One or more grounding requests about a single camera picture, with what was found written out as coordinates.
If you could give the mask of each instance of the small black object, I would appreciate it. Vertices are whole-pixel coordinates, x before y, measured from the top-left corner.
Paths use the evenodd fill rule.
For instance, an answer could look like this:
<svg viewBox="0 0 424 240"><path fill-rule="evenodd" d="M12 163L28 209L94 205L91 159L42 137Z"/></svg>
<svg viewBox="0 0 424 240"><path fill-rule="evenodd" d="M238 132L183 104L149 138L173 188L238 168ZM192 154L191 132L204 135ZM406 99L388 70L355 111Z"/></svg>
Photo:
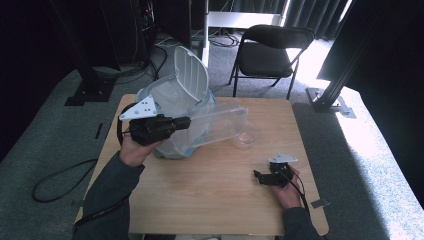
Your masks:
<svg viewBox="0 0 424 240"><path fill-rule="evenodd" d="M270 163L271 174L262 174L253 170L260 184L285 187L293 179L293 173L288 163Z"/></svg>

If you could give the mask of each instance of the wooden table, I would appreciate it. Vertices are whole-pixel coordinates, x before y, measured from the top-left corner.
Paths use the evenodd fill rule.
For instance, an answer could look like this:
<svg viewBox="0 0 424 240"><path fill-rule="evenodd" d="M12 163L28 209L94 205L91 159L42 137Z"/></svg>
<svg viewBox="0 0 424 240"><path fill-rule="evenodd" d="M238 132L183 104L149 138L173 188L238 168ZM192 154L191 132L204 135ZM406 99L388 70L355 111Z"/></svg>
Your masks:
<svg viewBox="0 0 424 240"><path fill-rule="evenodd" d="M123 96L117 115L134 99L134 95ZM319 199L290 102L231 99L248 108L248 120L261 129L261 140L245 151L226 140L202 146L186 159L149 156L130 198L130 232L283 235L282 208L270 189L259 185L253 175L254 169L269 173L268 158L278 152L299 159L292 166L300 171L308 204ZM118 149L115 117L90 186ZM326 234L323 209L309 208L318 233Z"/></svg>

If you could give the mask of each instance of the white bracket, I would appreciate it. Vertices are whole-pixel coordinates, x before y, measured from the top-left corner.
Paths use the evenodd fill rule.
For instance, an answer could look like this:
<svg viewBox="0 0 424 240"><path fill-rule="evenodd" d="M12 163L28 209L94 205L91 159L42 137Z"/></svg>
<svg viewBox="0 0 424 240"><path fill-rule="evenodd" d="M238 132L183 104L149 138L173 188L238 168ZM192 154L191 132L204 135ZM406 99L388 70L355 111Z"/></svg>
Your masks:
<svg viewBox="0 0 424 240"><path fill-rule="evenodd" d="M275 157L271 157L268 160L271 163L285 163L285 162L296 162L297 158L279 152Z"/></svg>
<svg viewBox="0 0 424 240"><path fill-rule="evenodd" d="M119 116L121 121L131 120L131 119L140 119L148 117L156 117L157 111L155 106L155 101L151 95L147 96L136 105L128 109L126 112Z"/></svg>

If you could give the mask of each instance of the hand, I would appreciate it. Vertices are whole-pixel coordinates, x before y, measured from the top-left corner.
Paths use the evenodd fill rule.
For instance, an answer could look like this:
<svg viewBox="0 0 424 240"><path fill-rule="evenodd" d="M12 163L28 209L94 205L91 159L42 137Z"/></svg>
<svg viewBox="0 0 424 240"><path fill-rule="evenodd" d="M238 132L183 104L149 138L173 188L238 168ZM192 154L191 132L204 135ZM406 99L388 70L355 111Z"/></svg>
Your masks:
<svg viewBox="0 0 424 240"><path fill-rule="evenodd" d="M119 157L121 161L130 167L139 167L143 164L146 157L152 153L153 149L161 145L163 141L152 143L148 146L142 146L134 142L130 133L124 133L124 140L122 141L121 151Z"/></svg>
<svg viewBox="0 0 424 240"><path fill-rule="evenodd" d="M299 171L290 166L291 170L295 173L293 174L293 183L299 188L299 183L297 182L299 176ZM291 184L288 183L284 188L279 186L271 186L271 190L277 196L278 201L284 209L302 207L300 203L300 194L297 189Z"/></svg>

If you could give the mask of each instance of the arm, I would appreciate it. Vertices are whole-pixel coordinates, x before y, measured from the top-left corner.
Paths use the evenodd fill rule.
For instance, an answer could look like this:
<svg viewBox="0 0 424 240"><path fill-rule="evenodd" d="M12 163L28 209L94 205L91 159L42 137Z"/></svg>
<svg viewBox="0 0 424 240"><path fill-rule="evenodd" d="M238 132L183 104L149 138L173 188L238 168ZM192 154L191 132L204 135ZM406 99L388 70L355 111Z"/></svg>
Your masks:
<svg viewBox="0 0 424 240"><path fill-rule="evenodd" d="M291 169L295 173L292 181L299 188L297 182L299 171L294 168ZM300 194L297 189L292 184L287 184L284 188L278 186L271 186L270 188L285 209L283 212L284 240L321 239L312 225L311 218L301 205Z"/></svg>
<svg viewBox="0 0 424 240"><path fill-rule="evenodd" d="M162 142L141 146L124 135L116 153L95 180L84 200L83 218L110 208L131 194L143 172L143 162ZM116 210L84 223L73 239L127 239L130 221L128 201Z"/></svg>

